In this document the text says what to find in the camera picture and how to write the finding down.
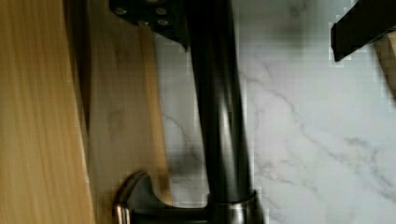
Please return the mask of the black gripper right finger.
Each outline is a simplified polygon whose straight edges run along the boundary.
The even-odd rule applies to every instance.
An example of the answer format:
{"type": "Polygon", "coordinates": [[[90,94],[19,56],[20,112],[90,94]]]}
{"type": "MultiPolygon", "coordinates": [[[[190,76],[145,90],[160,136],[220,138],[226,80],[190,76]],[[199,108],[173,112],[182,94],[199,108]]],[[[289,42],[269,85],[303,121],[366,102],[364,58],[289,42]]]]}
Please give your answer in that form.
{"type": "Polygon", "coordinates": [[[336,62],[395,29],[396,0],[358,0],[331,29],[336,62]]]}

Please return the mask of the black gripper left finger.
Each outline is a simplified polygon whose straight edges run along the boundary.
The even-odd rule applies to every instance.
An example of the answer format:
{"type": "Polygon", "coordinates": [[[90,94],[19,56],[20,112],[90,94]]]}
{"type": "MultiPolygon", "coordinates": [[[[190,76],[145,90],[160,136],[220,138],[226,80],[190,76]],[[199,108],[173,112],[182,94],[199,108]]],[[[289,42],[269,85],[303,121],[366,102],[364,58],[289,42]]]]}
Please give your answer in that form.
{"type": "Polygon", "coordinates": [[[109,8],[125,21],[147,26],[184,49],[190,46],[184,0],[109,0],[109,8]]]}

